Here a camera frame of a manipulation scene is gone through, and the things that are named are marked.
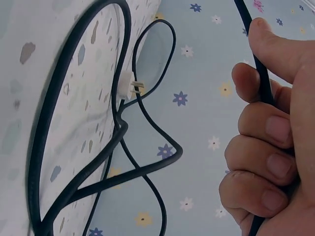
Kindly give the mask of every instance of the yellow flower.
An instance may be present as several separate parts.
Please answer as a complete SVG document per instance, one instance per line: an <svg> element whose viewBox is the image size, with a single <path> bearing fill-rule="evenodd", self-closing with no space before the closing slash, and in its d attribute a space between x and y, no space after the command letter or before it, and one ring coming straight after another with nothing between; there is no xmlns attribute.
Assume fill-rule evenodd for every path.
<svg viewBox="0 0 315 236"><path fill-rule="evenodd" d="M108 175L107 175L107 178L111 178L113 176L117 176L121 173L121 169L115 169L115 168L111 168ZM113 187L114 189L121 189L122 187L120 185L116 185Z"/></svg>
<svg viewBox="0 0 315 236"><path fill-rule="evenodd" d="M162 13L157 13L156 16L154 17L154 20L158 20L158 19L164 20L164 16Z"/></svg>
<svg viewBox="0 0 315 236"><path fill-rule="evenodd" d="M140 88L139 87L139 91L141 92L140 93L141 96L145 94L145 89L144 88ZM132 99L136 98L136 94L134 92L132 93L131 98Z"/></svg>
<svg viewBox="0 0 315 236"><path fill-rule="evenodd" d="M230 82L228 83L222 83L222 86L220 87L221 96L229 97L232 94L232 87Z"/></svg>
<svg viewBox="0 0 315 236"><path fill-rule="evenodd" d="M152 217L147 212L140 212L134 219L137 226L147 227L152 224Z"/></svg>

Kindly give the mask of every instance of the fingernail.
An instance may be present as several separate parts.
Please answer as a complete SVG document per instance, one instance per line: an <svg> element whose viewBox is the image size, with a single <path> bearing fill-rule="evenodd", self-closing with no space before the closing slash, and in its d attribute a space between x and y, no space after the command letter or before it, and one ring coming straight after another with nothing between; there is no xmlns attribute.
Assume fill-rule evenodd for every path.
<svg viewBox="0 0 315 236"><path fill-rule="evenodd" d="M267 190L262 195L262 203L270 211L277 210L279 207L282 206L283 202L284 202L283 196L281 196L279 193L275 191Z"/></svg>
<svg viewBox="0 0 315 236"><path fill-rule="evenodd" d="M266 133L273 139L284 143L291 133L290 121L278 116L269 117L266 123Z"/></svg>
<svg viewBox="0 0 315 236"><path fill-rule="evenodd" d="M267 168L277 178L286 177L291 169L292 162L279 154L272 154L267 160Z"/></svg>
<svg viewBox="0 0 315 236"><path fill-rule="evenodd" d="M271 27L270 25L262 18L260 18L257 21L257 25L262 29L262 30L267 30L267 31L271 31Z"/></svg>

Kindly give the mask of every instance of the white plug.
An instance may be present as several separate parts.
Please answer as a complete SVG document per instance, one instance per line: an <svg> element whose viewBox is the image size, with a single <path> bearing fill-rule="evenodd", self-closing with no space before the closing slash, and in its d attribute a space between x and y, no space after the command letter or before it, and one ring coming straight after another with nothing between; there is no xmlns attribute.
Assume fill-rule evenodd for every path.
<svg viewBox="0 0 315 236"><path fill-rule="evenodd" d="M131 100L133 93L141 94L140 91L136 91L134 88L144 88L142 82L136 82L134 80L134 74L132 71L122 71L118 81L117 95L120 99Z"/></svg>

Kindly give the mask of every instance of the power cord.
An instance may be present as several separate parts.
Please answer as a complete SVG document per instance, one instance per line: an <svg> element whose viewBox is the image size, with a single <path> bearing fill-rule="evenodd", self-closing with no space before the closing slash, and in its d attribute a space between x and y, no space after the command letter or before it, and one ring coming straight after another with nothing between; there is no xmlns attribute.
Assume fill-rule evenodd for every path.
<svg viewBox="0 0 315 236"><path fill-rule="evenodd" d="M243 24L245 26L245 30L247 32L247 35L249 35L250 31L250 25L252 22L252 17L244 3L243 0L234 0L236 7L240 13L240 16L242 18ZM259 73L260 77L260 86L259 86L259 95L260 95L260 101L263 103L270 104L272 106L275 106L275 101L272 95L272 90L271 90L271 84L270 84L270 79L268 75L268 70L267 68L258 60L258 58L253 55L256 69ZM294 154L294 149L287 149L284 150L287 154L291 156L295 156ZM300 178L299 176L293 181L292 184L284 187L280 187L280 189L287 194L287 196L290 198L292 194L294 193L296 187L300 183ZM262 223L264 222L265 218L260 217L255 215L252 221L252 226L250 229L249 236L256 236L258 233L258 230Z"/></svg>
<svg viewBox="0 0 315 236"><path fill-rule="evenodd" d="M50 127L50 123L52 120L52 116L54 113L54 109L57 103L57 99L67 73L68 67L70 65L72 56L78 46L78 43L85 32L86 28L90 24L91 20L95 17L95 15L104 7L110 4L117 4L124 15L124 22L125 22L125 33L124 33L124 40L121 49L121 53L119 56L119 60L117 63L117 68L114 73L113 84L111 89L111 107L112 113L114 118L114 132L113 137L106 145L106 147L95 157L93 161L91 161L86 167L84 167L71 181L70 183L64 188L64 190L58 195L56 200L53 202L52 206L47 211L46 215L44 216L43 220L40 217L40 206L39 206L39 181L40 181L40 174L41 174L41 166L43 161L43 154L44 149L47 141L48 131ZM121 184L123 182L132 180L137 177L143 177L145 181L149 184L151 189L153 190L154 194L157 197L158 203L160 205L162 211L162 227L160 231L160 236L165 234L166 228L166 209L163 203L163 200L157 191L156 187L150 181L150 179L146 176L149 173L162 169L175 161L177 161L183 154L182 147L173 140L168 134L166 134L161 128L155 124L155 122L150 118L149 114L145 110L145 107L142 103L142 99L150 95L157 86L161 83L166 70L169 66L171 58L173 56L175 45L176 45L176 35L174 28L165 20L156 20L152 22L140 35L139 39L136 42L134 47L133 56L132 56L132 70L136 78L136 53L141 42L141 39L144 37L145 33L155 24L157 23L164 23L167 24L173 34L173 46L165 66L165 69L158 80L158 83L144 96L140 96L136 94L136 100L130 103L126 103L124 105L124 101L121 101L120 107L117 111L116 102L117 102L117 88L118 88L118 81L120 78L120 74L122 71L123 63L126 58L126 52L128 49L130 35L131 35L131 15L130 9L126 2L126 0L97 0L95 1L82 15L82 17L78 20L77 24L72 29L62 51L59 56L59 60L56 64L54 73L51 78L51 82L49 84L42 110L40 112L40 116L38 119L38 124L35 130L33 145L31 149L31 157L29 163L29 171L28 171L28 178L27 178L27 200L28 200L28 209L30 215L30 222L34 231L35 236L53 236L53 223L56 217L58 216L59 212L68 204L77 201L81 198L89 196L94 193L100 193L101 191L113 187L115 185ZM145 116L146 120L151 124L151 126L161 134L176 150L176 152L171 155L170 157L161 160L159 162L140 167L136 161L133 159L132 155L130 154L123 137L128 129L128 124L121 118L123 110L134 104L138 103L139 107ZM109 179L104 179L98 183L92 184L90 186L78 189L78 187L88 178L107 158L108 163L105 170L105 176L108 173L110 161L112 158L112 152L114 148L117 146L118 143L121 143L123 146L124 151L127 154L127 157L134 165L135 169L128 171L126 173L120 174L118 176L111 177Z"/></svg>

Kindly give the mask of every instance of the blue flower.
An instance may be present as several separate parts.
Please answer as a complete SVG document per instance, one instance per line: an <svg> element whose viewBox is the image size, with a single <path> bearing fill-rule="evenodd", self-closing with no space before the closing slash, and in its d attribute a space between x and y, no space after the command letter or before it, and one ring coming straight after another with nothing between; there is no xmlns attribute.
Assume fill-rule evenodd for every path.
<svg viewBox="0 0 315 236"><path fill-rule="evenodd" d="M248 34L247 34L247 32L246 32L246 29L244 29L244 28L243 28L243 34L245 34L246 37L248 37Z"/></svg>
<svg viewBox="0 0 315 236"><path fill-rule="evenodd" d="M158 147L158 149L159 149L159 152L157 156L162 156L162 159L166 159L170 157L171 155L173 155L171 151L173 147L169 147L167 144L165 144L163 147Z"/></svg>
<svg viewBox="0 0 315 236"><path fill-rule="evenodd" d="M188 100L186 99L187 94L183 94L182 91L180 91L179 94L175 93L174 96L175 96L175 98L174 98L173 102L177 102L177 106L180 106L180 105L185 106L186 102L188 102Z"/></svg>
<svg viewBox="0 0 315 236"><path fill-rule="evenodd" d="M199 6L198 4L190 4L190 5L191 5L190 9L193 9L194 12L201 11L201 6Z"/></svg>
<svg viewBox="0 0 315 236"><path fill-rule="evenodd" d="M90 230L89 236L103 236L102 232L103 230L98 230L98 228L95 228L94 230Z"/></svg>
<svg viewBox="0 0 315 236"><path fill-rule="evenodd" d="M277 23L279 24L279 26L284 26L284 24L282 23L282 20L280 20L279 18L277 19Z"/></svg>

